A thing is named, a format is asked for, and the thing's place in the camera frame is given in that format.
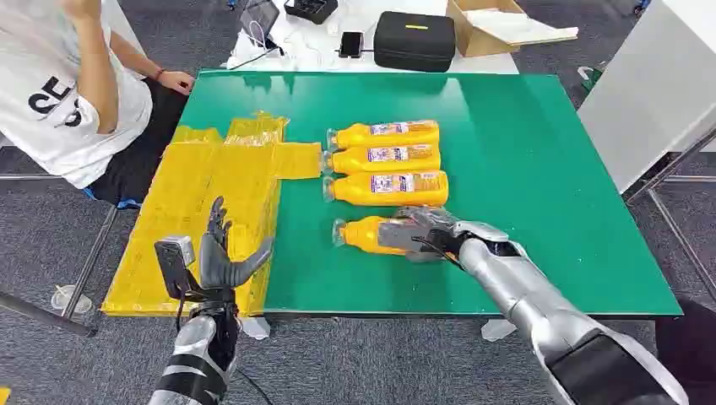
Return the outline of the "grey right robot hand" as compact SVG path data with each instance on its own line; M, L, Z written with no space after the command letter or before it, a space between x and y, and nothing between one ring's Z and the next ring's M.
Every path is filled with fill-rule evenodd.
M444 208L403 206L393 216L395 228L387 232L388 245L405 252L411 262L458 261L467 239L488 244L506 243L507 233L489 224L458 219Z

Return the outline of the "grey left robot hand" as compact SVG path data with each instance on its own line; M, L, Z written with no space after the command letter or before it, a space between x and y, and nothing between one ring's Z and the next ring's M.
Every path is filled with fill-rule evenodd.
M247 259L233 262L228 255L227 209L218 196L210 209L207 230L202 235L198 259L199 284L203 289L236 288L243 285L272 255L274 237L264 238Z

